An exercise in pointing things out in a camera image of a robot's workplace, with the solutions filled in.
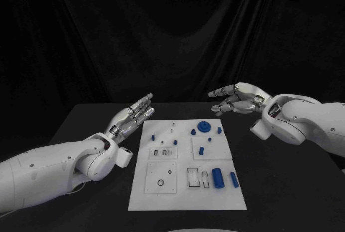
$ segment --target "blue part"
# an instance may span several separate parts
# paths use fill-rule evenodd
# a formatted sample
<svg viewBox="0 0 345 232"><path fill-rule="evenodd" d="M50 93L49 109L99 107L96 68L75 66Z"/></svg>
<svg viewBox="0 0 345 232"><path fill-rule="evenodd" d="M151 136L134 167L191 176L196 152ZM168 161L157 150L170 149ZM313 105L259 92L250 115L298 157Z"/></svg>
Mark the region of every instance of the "blue part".
<svg viewBox="0 0 345 232"><path fill-rule="evenodd" d="M214 168L211 170L211 174L213 174L214 187L219 189L226 187L220 168Z"/></svg>
<svg viewBox="0 0 345 232"><path fill-rule="evenodd" d="M230 175L231 175L233 186L237 188L239 187L239 181L237 181L237 178L236 178L236 173L230 172Z"/></svg>
<svg viewBox="0 0 345 232"><path fill-rule="evenodd" d="M204 154L204 147L200 147L198 154L200 154L200 155L203 155L203 154Z"/></svg>
<svg viewBox="0 0 345 232"><path fill-rule="evenodd" d="M208 132L211 130L211 124L207 121L201 121L197 128L201 132Z"/></svg>

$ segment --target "white cable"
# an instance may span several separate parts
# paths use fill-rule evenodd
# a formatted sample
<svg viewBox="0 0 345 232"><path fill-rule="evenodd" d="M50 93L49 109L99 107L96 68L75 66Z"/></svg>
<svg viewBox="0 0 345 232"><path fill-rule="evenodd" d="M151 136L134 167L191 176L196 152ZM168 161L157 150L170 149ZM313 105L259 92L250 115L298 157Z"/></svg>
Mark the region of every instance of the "white cable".
<svg viewBox="0 0 345 232"><path fill-rule="evenodd" d="M78 192L79 190L76 190L76 191L72 191L72 192L66 193L65 195L73 194L73 193L75 193L75 192Z"/></svg>
<svg viewBox="0 0 345 232"><path fill-rule="evenodd" d="M7 213L4 213L3 215L0 215L0 218L4 217L7 214L10 214L12 212L14 212L17 210L9 211Z"/></svg>

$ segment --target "table surface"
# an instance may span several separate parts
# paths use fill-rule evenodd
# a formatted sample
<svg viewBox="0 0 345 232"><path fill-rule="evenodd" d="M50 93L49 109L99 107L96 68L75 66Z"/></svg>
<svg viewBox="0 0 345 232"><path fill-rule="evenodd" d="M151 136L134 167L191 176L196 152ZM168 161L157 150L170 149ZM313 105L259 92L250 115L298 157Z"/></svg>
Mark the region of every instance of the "table surface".
<svg viewBox="0 0 345 232"><path fill-rule="evenodd" d="M152 120L213 119L214 102L152 103ZM78 105L50 144L83 140L102 132L112 116L129 104ZM139 128L121 143L134 156L127 168L70 195L24 208L0 219L1 231L155 231L185 228L240 232L344 231L345 175L328 153L309 141L293 146L250 132L259 114L221 116L246 211L128 211Z"/></svg>

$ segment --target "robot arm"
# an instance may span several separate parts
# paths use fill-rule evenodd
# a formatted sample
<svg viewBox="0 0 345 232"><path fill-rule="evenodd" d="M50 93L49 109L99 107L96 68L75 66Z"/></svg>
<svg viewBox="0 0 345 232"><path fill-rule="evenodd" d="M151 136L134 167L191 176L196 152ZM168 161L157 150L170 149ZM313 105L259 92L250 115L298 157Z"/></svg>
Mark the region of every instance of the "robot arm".
<svg viewBox="0 0 345 232"><path fill-rule="evenodd" d="M81 183L101 180L115 164L128 165L132 152L118 143L152 115L151 98L114 116L105 133L29 150L0 163L0 213L68 194Z"/></svg>
<svg viewBox="0 0 345 232"><path fill-rule="evenodd" d="M312 140L328 152L345 157L345 104L321 104L299 95L272 97L256 86L237 83L208 93L210 97L231 95L220 105L211 107L216 115L233 111L262 113L250 127L266 140L272 134L285 142L299 145Z"/></svg>

